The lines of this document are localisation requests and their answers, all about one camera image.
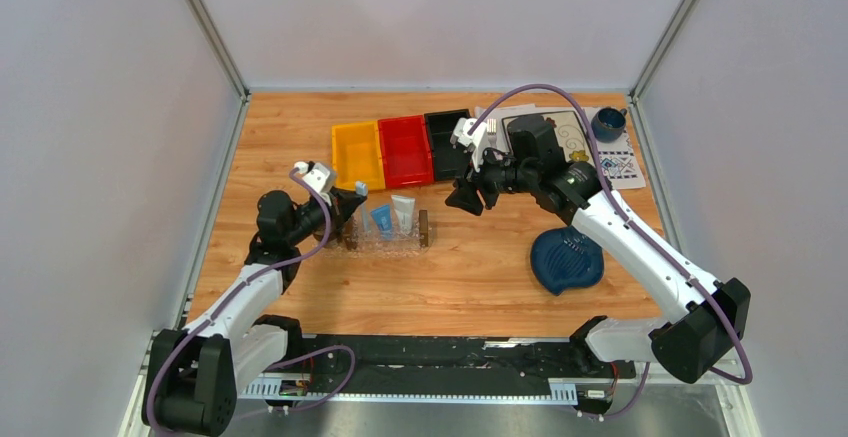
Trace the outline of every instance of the black bin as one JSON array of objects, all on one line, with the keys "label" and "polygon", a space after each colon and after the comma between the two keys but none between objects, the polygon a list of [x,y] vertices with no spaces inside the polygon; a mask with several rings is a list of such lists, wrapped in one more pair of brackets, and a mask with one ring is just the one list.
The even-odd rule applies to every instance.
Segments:
[{"label": "black bin", "polygon": [[470,119],[468,109],[448,110],[424,114],[430,150],[433,152],[433,179],[437,182],[453,180],[461,175],[471,162],[471,154],[462,146],[453,148],[450,143],[453,129],[459,119]]}]

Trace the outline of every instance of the plastic bin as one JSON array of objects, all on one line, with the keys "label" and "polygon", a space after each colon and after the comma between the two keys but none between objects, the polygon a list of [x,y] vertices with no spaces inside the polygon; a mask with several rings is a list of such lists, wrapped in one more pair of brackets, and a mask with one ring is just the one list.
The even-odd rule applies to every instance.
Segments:
[{"label": "plastic bin", "polygon": [[433,179],[437,182],[453,180],[465,172],[471,154],[460,146],[453,148],[451,134],[459,119],[470,119],[468,109],[449,110],[424,114],[430,149],[433,152]]},{"label": "plastic bin", "polygon": [[423,115],[382,119],[380,150],[386,188],[433,183],[433,157]]},{"label": "plastic bin", "polygon": [[369,191],[385,189],[377,121],[334,125],[332,133],[336,187],[356,190],[356,181],[361,180]]}]

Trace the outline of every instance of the gray wall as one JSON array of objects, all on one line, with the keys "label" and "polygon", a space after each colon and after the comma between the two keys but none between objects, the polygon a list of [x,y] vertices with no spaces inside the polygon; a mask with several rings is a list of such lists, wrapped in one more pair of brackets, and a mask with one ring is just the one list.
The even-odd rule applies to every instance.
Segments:
[{"label": "gray wall", "polygon": [[644,98],[685,248],[753,292],[763,434],[848,426],[848,0],[701,0]]},{"label": "gray wall", "polygon": [[114,435],[237,112],[184,0],[0,0],[0,434]]},{"label": "gray wall", "polygon": [[680,0],[206,0],[252,87],[629,88]]}]

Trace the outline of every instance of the blue plate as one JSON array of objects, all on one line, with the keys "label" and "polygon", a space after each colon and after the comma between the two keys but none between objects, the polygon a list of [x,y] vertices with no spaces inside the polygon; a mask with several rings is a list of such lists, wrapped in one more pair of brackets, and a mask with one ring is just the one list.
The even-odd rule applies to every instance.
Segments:
[{"label": "blue plate", "polygon": [[533,275],[548,292],[560,295],[566,289],[591,287],[604,275],[601,246],[573,227],[549,230],[530,249]]}]

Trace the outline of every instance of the blue mug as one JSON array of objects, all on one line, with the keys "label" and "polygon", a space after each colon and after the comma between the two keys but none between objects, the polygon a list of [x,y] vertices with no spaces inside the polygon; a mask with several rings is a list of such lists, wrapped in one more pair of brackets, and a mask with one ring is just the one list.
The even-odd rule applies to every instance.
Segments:
[{"label": "blue mug", "polygon": [[604,107],[592,119],[592,131],[598,142],[613,142],[621,137],[627,125],[627,109]]}]

